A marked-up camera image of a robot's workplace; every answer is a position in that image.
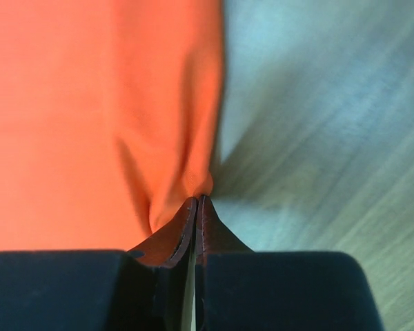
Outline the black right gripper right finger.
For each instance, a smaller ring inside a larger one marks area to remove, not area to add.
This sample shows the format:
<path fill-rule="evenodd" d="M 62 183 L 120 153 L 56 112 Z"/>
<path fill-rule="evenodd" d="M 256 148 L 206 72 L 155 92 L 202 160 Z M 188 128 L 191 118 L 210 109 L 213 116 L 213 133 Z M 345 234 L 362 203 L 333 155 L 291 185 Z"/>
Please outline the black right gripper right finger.
<path fill-rule="evenodd" d="M 254 252 L 202 196 L 196 216 L 198 330 L 383 330 L 366 275 L 343 252 Z"/>

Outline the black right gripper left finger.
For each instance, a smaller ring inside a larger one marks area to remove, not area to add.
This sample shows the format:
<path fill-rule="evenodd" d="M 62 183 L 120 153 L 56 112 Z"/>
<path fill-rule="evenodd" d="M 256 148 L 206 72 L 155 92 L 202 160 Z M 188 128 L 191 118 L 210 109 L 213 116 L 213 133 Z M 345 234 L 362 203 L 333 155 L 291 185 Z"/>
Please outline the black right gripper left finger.
<path fill-rule="evenodd" d="M 0 330 L 189 330 L 196 214 L 128 251 L 0 252 Z"/>

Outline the orange t shirt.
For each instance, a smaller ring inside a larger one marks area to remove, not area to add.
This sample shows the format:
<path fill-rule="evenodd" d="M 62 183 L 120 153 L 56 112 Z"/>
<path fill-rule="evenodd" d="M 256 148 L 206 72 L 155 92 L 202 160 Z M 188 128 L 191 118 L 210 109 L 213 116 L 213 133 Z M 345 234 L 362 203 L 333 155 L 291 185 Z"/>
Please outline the orange t shirt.
<path fill-rule="evenodd" d="M 128 250 L 208 194 L 221 1 L 0 1 L 0 251 Z"/>

